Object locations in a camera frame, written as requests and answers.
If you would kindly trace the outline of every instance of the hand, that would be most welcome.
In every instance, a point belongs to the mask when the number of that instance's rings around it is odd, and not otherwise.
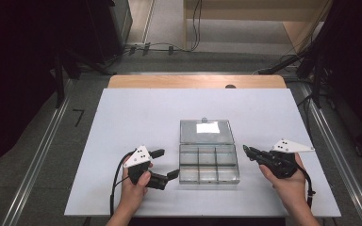
[[[128,169],[123,168],[123,179],[128,177]],[[120,198],[120,203],[118,208],[124,208],[130,211],[133,215],[137,212],[140,204],[142,203],[143,196],[148,192],[148,188],[145,187],[149,180],[151,179],[151,173],[149,171],[145,171],[138,180],[137,184],[132,184],[130,179],[125,179],[122,182],[122,196]]]
[[[128,169],[123,168],[122,180],[124,178],[126,179],[122,181],[122,196],[120,197],[120,202],[114,215],[107,225],[128,225],[132,216],[137,212],[138,208],[140,208],[143,196],[148,192],[148,188],[145,186],[148,185],[149,180],[151,179],[151,173],[149,171],[145,171],[141,175],[136,185],[132,184],[131,180],[127,177]]]
[[[299,166],[304,169],[301,157],[297,153],[295,154],[295,159]],[[266,166],[260,165],[259,167],[264,177],[272,183],[272,187],[275,188],[286,208],[305,202],[305,177],[300,170],[297,170],[290,178],[278,179]]]
[[[304,169],[301,157],[295,154],[296,162]],[[260,170],[278,193],[281,201],[296,225],[320,225],[314,218],[305,200],[304,188],[305,177],[300,170],[297,170],[290,178],[278,179],[272,171],[264,165],[260,165]]]

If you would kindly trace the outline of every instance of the cable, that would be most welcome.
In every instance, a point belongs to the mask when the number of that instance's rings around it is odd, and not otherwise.
[[[324,7],[322,8],[321,13],[320,13],[319,17],[318,17],[317,20],[316,20],[316,26],[315,26],[314,30],[319,26],[321,17],[323,16],[323,13],[324,13],[326,7],[328,6],[329,2],[330,2],[330,0],[327,0],[327,2],[325,3]],[[278,61],[281,61],[282,58],[288,56],[288,53],[289,53],[290,51],[294,50],[294,49],[295,49],[297,46],[299,46],[300,44],[306,42],[308,38],[312,39],[312,38],[313,38],[313,35],[314,35],[314,30],[313,30],[313,32],[312,32],[311,34],[309,34],[309,35],[307,35],[306,37],[304,37],[304,39],[302,39],[299,43],[293,45],[292,48],[290,48],[287,52],[285,52],[285,53],[279,58]],[[312,45],[312,44],[313,44],[313,41],[311,41],[309,45],[307,45],[307,46],[305,46],[304,48],[301,48],[301,49],[305,49],[305,48],[307,48],[308,46],[310,46],[310,45]],[[297,57],[299,57],[298,54],[292,54],[292,55],[290,55],[290,56],[297,56]],[[271,68],[259,69],[259,70],[254,71],[254,73],[260,72],[260,71],[262,71],[262,70],[267,70],[267,69],[271,69]]]
[[[309,80],[306,80],[305,78],[304,79],[301,79],[301,78],[296,78],[296,80],[286,80],[285,83],[295,83],[295,82],[299,82],[299,83],[306,83],[308,85],[313,85],[313,82],[312,81],[309,81]]]
[[[177,45],[174,45],[174,44],[171,44],[171,43],[167,43],[167,42],[160,42],[160,43],[154,43],[154,44],[146,44],[146,45],[144,45],[144,46],[149,46],[149,47],[150,47],[150,46],[155,46],[155,45],[169,45],[169,46],[172,46],[172,47],[175,47],[175,48],[176,48],[176,49],[174,49],[174,51],[192,52],[191,50],[186,50],[186,49],[183,49],[183,48],[181,48],[181,47],[179,47],[179,46],[177,46]],[[106,62],[106,64],[105,64],[105,67],[102,67],[102,68],[103,68],[103,69],[107,69],[107,68],[111,67],[111,66],[116,62],[116,60],[117,60],[118,58],[121,58],[121,57],[126,56],[128,53],[131,52],[131,50],[132,50],[132,48],[125,49],[122,54],[115,56],[115,57],[112,58],[111,60],[108,60],[108,61]],[[135,50],[135,51],[144,50],[144,48],[139,47],[139,48],[136,48],[136,49],[134,49],[134,50]],[[165,49],[149,49],[149,50],[150,50],[150,51],[168,51],[168,50],[165,50]],[[78,68],[80,69],[80,71],[81,71],[82,73],[88,73],[88,72],[93,72],[93,71],[95,71],[95,69],[90,69],[90,68],[88,67],[88,65],[86,65],[85,67],[82,66],[82,67],[78,67]]]
[[[312,98],[312,95],[308,95],[308,96],[304,97],[304,99],[300,103],[298,103],[297,106],[299,107],[301,104],[304,104],[306,130],[307,130],[308,136],[310,137],[310,141],[313,143],[313,137],[311,135],[311,129],[310,129],[310,120],[308,118],[308,108],[310,107],[311,98]]]
[[[82,226],[90,226],[92,217],[86,217]]]
[[[199,7],[199,20],[198,20],[198,31],[196,31],[196,26],[195,26],[195,15],[196,15],[196,10]],[[192,42],[190,43],[190,50],[194,51],[198,45],[199,42],[201,41],[201,15],[202,15],[202,0],[198,0],[198,2],[196,3],[196,7],[195,10],[193,11],[193,17],[192,17],[192,25],[193,25],[193,34],[195,35],[195,43],[192,46]]]
[[[128,179],[129,178],[129,176],[126,176],[125,178],[123,178],[121,181],[119,181],[114,187],[116,187],[119,183],[121,183],[121,182],[123,182],[123,181],[125,181],[126,179]]]
[[[299,164],[297,163],[292,163],[290,161],[287,161],[286,159],[282,159],[282,158],[277,158],[278,160],[280,160],[281,162],[284,162],[286,164],[289,164],[291,166],[296,167],[298,170],[300,170],[302,172],[302,174],[304,175],[305,179],[307,180],[307,204],[308,207],[311,208],[311,204],[313,202],[313,196],[316,194],[316,192],[313,190],[313,186],[311,184],[311,178],[308,175],[307,171],[304,170],[301,166],[299,166]]]
[[[332,221],[334,222],[334,225],[337,226],[337,220],[335,218],[332,218]]]
[[[113,206],[113,203],[114,203],[114,189],[116,188],[116,185],[118,184],[117,183],[117,177],[119,176],[119,171],[120,171],[120,167],[122,166],[124,160],[129,156],[129,155],[132,155],[133,152],[130,152],[130,153],[127,153],[123,158],[122,160],[120,161],[119,163],[119,166],[117,166],[117,169],[116,169],[116,174],[114,176],[114,181],[113,181],[113,186],[111,188],[111,194],[110,194],[110,216],[112,217],[113,214],[114,214],[114,206]]]

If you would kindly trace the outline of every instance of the floor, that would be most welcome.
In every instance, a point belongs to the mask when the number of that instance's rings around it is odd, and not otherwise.
[[[152,15],[149,17],[149,13],[145,14],[146,18],[150,18],[150,23],[146,26],[149,29],[141,32],[141,39],[137,38],[129,44],[138,44],[140,40],[143,42],[143,39],[146,39],[146,42],[166,42],[181,46],[183,40],[179,29],[174,29],[177,26],[170,25],[172,22],[176,24],[180,22],[180,18],[176,16],[176,13],[180,13],[177,9],[179,2],[181,1],[171,3],[171,1],[156,0]],[[167,23],[161,23],[163,18],[167,19]],[[231,31],[233,28],[230,26],[228,31],[222,30],[218,36],[204,32],[202,40],[210,41],[207,43],[202,41],[196,52],[174,52],[169,55],[166,51],[151,50],[147,54],[137,51],[135,54],[124,55],[111,65],[107,65],[107,68],[117,73],[234,72],[252,74],[257,70],[277,64],[283,55],[290,54],[288,50],[292,46],[288,43],[286,33],[280,24],[259,22],[259,24],[240,25],[252,26],[250,29],[243,29],[244,32],[251,31],[250,35],[240,35],[246,39],[239,38],[238,34],[230,35],[234,32]],[[156,47],[161,50],[168,49],[168,45],[165,44]],[[294,77],[298,64],[299,62],[279,72],[285,76],[287,86],[291,89],[297,103],[305,97],[304,83],[296,82]],[[5,225],[82,225],[84,223],[85,218],[64,217],[63,213],[100,95],[107,86],[108,79],[109,76],[85,71],[79,80],[68,80],[65,105],[61,109],[55,109],[56,96],[53,95],[25,129],[15,147],[0,158],[0,225],[4,221]],[[362,158],[356,155],[354,144],[343,121],[326,98],[321,97],[321,106],[321,112],[327,119],[329,127],[334,131],[337,145],[343,151],[343,156],[349,164],[351,170],[349,173],[362,190]],[[300,110],[304,121],[306,121],[306,115],[308,116],[314,145],[342,214],[341,218],[319,218],[320,223],[362,225],[362,212],[357,210],[357,204],[354,202],[357,197],[349,189],[349,181],[344,179],[343,171],[338,167],[333,151],[323,135],[324,132],[317,124],[315,112],[312,110],[306,114],[302,108]],[[50,139],[47,131],[52,132]],[[38,153],[41,158],[33,159]],[[29,167],[36,161],[40,161],[40,167],[27,173]],[[22,197],[23,205],[20,205],[13,215],[8,216],[12,201],[15,200],[15,195],[19,194],[19,187],[23,187],[25,176],[30,174],[34,175],[34,179],[28,185],[29,190]],[[106,222],[106,217],[92,218],[90,225],[105,225]]]

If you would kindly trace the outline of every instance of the black stand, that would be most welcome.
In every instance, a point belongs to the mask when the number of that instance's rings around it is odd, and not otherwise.
[[[288,65],[298,61],[303,58],[302,64],[299,66],[298,71],[296,72],[299,78],[308,77],[311,70],[314,68],[314,86],[312,92],[304,98],[304,101],[308,99],[312,99],[317,108],[321,108],[320,106],[320,87],[321,87],[321,78],[323,76],[323,56],[312,48],[312,45],[308,46],[301,53],[291,56],[281,63],[273,66],[272,68],[261,70],[259,74],[274,74]]]
[[[87,58],[82,57],[74,51],[66,49],[63,52],[57,53],[55,56],[55,74],[56,81],[58,86],[58,99],[56,108],[59,108],[64,100],[64,85],[63,85],[63,72],[62,68],[66,71],[70,78],[79,79],[81,71],[78,69],[76,62],[84,63],[90,66],[92,69],[101,73],[102,75],[114,75],[116,73],[111,73],[106,69],[103,69],[94,62],[88,60]]]

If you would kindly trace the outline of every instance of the plastic box compartment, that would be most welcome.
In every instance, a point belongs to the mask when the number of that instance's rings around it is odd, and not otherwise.
[[[236,185],[237,154],[228,121],[181,121],[182,185]]]

